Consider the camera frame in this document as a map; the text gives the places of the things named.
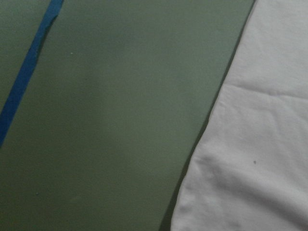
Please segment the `pink t-shirt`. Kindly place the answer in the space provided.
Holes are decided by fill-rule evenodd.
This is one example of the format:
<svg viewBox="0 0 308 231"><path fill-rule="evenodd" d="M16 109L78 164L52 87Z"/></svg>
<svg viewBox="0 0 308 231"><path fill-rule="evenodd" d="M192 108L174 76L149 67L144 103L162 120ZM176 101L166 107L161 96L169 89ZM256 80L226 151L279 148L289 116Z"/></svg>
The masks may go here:
<svg viewBox="0 0 308 231"><path fill-rule="evenodd" d="M192 154L173 231L308 228L308 3L257 0Z"/></svg>

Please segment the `blue tape line lengthwise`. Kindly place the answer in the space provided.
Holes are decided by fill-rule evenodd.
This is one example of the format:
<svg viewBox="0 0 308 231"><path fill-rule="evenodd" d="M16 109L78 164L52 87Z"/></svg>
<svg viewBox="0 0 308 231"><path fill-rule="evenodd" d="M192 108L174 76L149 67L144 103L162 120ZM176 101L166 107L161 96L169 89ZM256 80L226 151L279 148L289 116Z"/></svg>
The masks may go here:
<svg viewBox="0 0 308 231"><path fill-rule="evenodd" d="M63 5L62 0L51 0L39 24L31 46L23 60L6 102L0 113L0 144L3 145L19 104L27 89L39 59L39 53L50 27Z"/></svg>

